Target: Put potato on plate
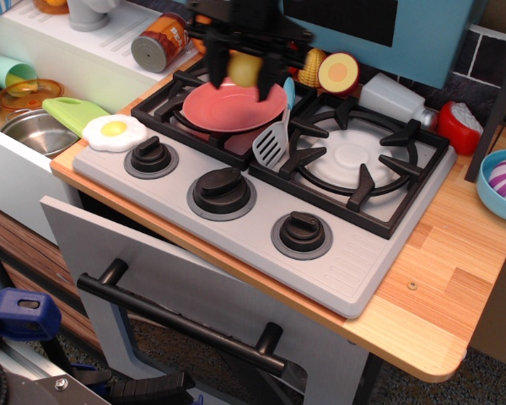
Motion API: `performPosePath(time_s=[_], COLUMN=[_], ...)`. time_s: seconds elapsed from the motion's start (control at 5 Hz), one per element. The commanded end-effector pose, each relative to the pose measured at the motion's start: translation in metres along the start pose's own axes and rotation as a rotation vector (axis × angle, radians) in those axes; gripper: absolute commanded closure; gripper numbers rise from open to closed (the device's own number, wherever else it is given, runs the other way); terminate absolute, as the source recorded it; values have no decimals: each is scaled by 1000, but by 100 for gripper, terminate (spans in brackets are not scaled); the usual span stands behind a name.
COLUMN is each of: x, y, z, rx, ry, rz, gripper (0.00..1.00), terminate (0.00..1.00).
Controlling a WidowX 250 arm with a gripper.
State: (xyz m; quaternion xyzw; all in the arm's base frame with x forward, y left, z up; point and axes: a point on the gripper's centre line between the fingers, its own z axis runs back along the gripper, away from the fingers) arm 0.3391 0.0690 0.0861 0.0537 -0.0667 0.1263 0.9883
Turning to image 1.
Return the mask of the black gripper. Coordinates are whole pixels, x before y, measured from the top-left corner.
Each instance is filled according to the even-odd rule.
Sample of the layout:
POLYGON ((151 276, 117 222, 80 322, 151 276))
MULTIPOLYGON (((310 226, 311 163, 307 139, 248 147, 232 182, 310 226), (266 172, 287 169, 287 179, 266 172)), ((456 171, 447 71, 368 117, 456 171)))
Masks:
POLYGON ((263 58, 257 79, 260 102, 286 78, 287 67, 305 64, 314 35, 285 16, 280 1, 186 1, 185 6, 192 13, 190 36, 204 42, 210 83, 216 89, 227 77, 231 51, 263 58), (195 22, 198 14, 212 23, 195 22))

